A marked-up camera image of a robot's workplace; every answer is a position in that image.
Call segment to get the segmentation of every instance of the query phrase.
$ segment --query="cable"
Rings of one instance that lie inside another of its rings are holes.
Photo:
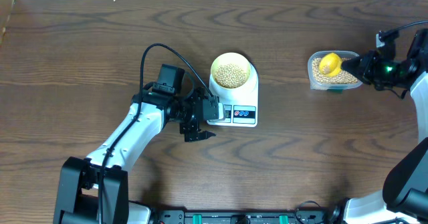
[[[401,27],[397,27],[397,28],[394,28],[392,30],[388,30],[387,32],[399,31],[399,30],[402,30],[402,29],[405,29],[405,28],[408,28],[408,27],[411,27],[411,26],[414,26],[414,25],[419,25],[419,24],[424,24],[424,23],[428,23],[428,20],[422,20],[422,21],[416,21],[416,22],[413,22],[413,23],[409,23],[409,24],[403,25]]]
[[[149,83],[147,83],[142,89],[143,90],[148,90],[148,89],[150,89],[151,87],[153,87],[153,84],[155,84],[156,82],[149,82]]]
[[[203,87],[208,91],[208,94],[212,97],[213,93],[211,92],[211,90],[209,90],[209,88],[207,87],[207,85],[203,82],[203,80],[201,79],[201,77],[199,76],[199,74],[196,72],[196,70],[192,67],[192,65],[185,59],[183,58],[179,53],[177,53],[177,51],[173,50],[171,47],[163,44],[163,43],[154,43],[152,45],[150,45],[146,51],[144,52],[142,59],[141,59],[141,63],[144,62],[147,52],[149,51],[149,49],[151,49],[152,47],[156,47],[156,46],[161,46],[166,48],[167,50],[173,52],[177,57],[179,57],[185,64],[187,64],[187,66],[192,70],[192,72],[196,75],[196,78],[198,78],[198,80],[202,83]]]
[[[383,90],[379,90],[379,91],[384,91],[384,90],[389,90],[391,91],[393,94],[395,94],[400,100],[404,100],[404,97],[406,96],[407,90],[403,90],[403,92],[401,93],[401,95],[398,95],[397,92],[395,92],[395,90],[391,89],[391,88],[384,88]]]
[[[302,204],[300,204],[300,205],[298,205],[297,206],[297,208],[296,208],[296,210],[294,211],[294,218],[296,218],[296,220],[300,223],[300,224],[304,224],[303,222],[302,222],[302,220],[297,216],[297,212],[299,211],[299,208],[300,207],[303,207],[304,205],[306,205],[306,204],[315,204],[315,205],[317,205],[318,207],[321,207],[317,202],[315,202],[315,201],[305,201],[305,202],[303,202]]]
[[[125,133],[129,130],[129,128],[131,128],[131,126],[138,120],[138,117],[140,116],[140,112],[141,112],[141,104],[142,104],[142,90],[148,90],[151,87],[153,87],[154,82],[149,82],[148,84],[146,84],[145,86],[143,86],[143,75],[144,75],[144,61],[146,59],[146,55],[148,53],[148,51],[155,46],[161,46],[166,48],[167,50],[173,52],[177,57],[179,57],[183,62],[185,62],[187,64],[187,66],[192,70],[192,72],[196,75],[196,77],[199,79],[199,81],[202,83],[202,85],[204,86],[204,88],[208,91],[209,95],[212,97],[213,93],[211,93],[211,91],[209,90],[209,88],[207,87],[207,85],[203,82],[203,80],[201,79],[201,77],[199,76],[199,74],[196,72],[196,70],[192,67],[192,65],[185,59],[183,58],[179,53],[177,53],[175,50],[173,50],[172,48],[170,48],[169,46],[162,44],[162,43],[154,43],[150,46],[148,46],[146,48],[146,50],[144,51],[142,57],[141,57],[141,65],[140,65],[140,88],[138,89],[138,97],[139,97],[139,101],[138,101],[138,108],[136,111],[135,116],[132,118],[131,122],[125,127],[125,129],[118,135],[118,137],[116,138],[116,140],[114,140],[114,142],[112,143],[112,145],[107,148],[106,150],[106,155],[104,156],[104,159],[102,160],[102,164],[100,167],[100,179],[98,180],[98,220],[100,224],[104,224],[104,217],[103,217],[103,208],[102,208],[102,191],[104,188],[104,171],[107,165],[107,160],[108,158],[110,158],[110,155],[112,154],[112,151],[114,150],[114,147],[118,144],[119,140],[125,135]],[[192,84],[195,85],[195,81],[192,79],[191,77],[191,81]]]
[[[428,20],[422,20],[422,21],[416,21],[413,23],[409,23],[400,27],[396,27],[394,29],[388,30],[386,32],[384,32],[381,36],[382,39],[385,39],[386,37],[390,36],[393,33],[396,33],[397,31],[400,31],[402,29],[408,28],[408,27],[412,27],[414,25],[419,25],[419,24],[424,24],[424,23],[428,23]]]
[[[388,220],[388,221],[381,221],[381,222],[378,222],[378,223],[375,223],[375,224],[410,224],[410,223],[408,223],[403,218],[395,217],[395,219]]]

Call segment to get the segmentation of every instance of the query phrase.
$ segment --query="clear plastic container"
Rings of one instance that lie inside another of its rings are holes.
[[[314,58],[323,58],[329,53],[335,53],[339,55],[341,58],[355,58],[358,57],[357,53],[354,53],[352,51],[339,51],[339,50],[333,50],[333,51],[318,51],[312,56],[310,56],[308,61],[308,73],[309,73],[309,82],[310,82],[310,88],[313,90],[347,90],[351,88],[357,88],[359,87],[362,82],[359,80],[355,84],[323,84],[315,80],[314,72],[312,71],[312,60]]]

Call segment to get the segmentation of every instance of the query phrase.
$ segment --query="wood grain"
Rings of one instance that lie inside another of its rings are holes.
[[[185,143],[169,124],[130,174],[130,199],[188,209],[331,205],[379,190],[417,145],[415,108],[362,86],[310,90],[315,52],[364,53],[375,33],[427,16],[428,0],[17,0],[0,49],[0,223],[46,223],[69,156],[109,137],[138,91],[144,49],[165,43],[205,81],[221,53],[249,56],[260,78],[256,128],[204,125]],[[402,32],[403,58],[416,29]],[[145,82],[161,64],[153,49]]]

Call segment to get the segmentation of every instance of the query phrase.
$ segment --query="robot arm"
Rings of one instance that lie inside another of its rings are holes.
[[[204,88],[176,96],[184,75],[181,68],[164,64],[157,82],[134,95],[126,118],[98,149],[84,160],[70,157],[64,163],[53,223],[101,223],[102,218],[108,224],[147,224],[150,209],[128,202],[128,172],[148,142],[167,122],[179,123],[186,142],[205,140],[215,134],[201,131],[199,123],[224,118],[219,98],[206,95]],[[99,188],[98,200],[82,194],[91,188]]]
[[[342,69],[376,90],[404,88],[400,98],[410,91],[417,111],[419,144],[388,174],[383,190],[346,203],[343,220],[348,224],[400,217],[410,223],[428,220],[428,29],[415,34],[403,62],[393,61],[398,36],[398,30],[380,32],[376,51],[343,62]]]
[[[113,141],[132,121],[137,111],[137,103],[133,103],[129,109],[126,118],[113,134],[104,142],[98,149],[91,152],[86,158],[90,159],[90,164],[101,166],[106,149],[110,148]],[[134,163],[141,155],[148,142],[161,130],[164,126],[165,111],[158,109],[153,104],[143,104],[141,107],[138,120],[129,128],[120,142],[114,147],[110,158],[106,164],[106,168],[110,169],[113,166],[120,166],[122,170],[130,172]]]

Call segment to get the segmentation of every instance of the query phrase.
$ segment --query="white scale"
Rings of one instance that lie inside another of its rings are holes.
[[[243,64],[249,66],[250,69],[248,81],[235,89],[221,87],[213,77],[213,72],[215,72],[218,65],[220,65],[221,62],[230,62],[230,59],[237,64],[243,62]],[[254,66],[245,57],[238,53],[225,53],[219,56],[211,66],[209,89],[213,95],[219,97],[220,103],[223,104],[225,118],[222,120],[208,120],[208,124],[240,127],[255,127],[257,125],[259,77]]]

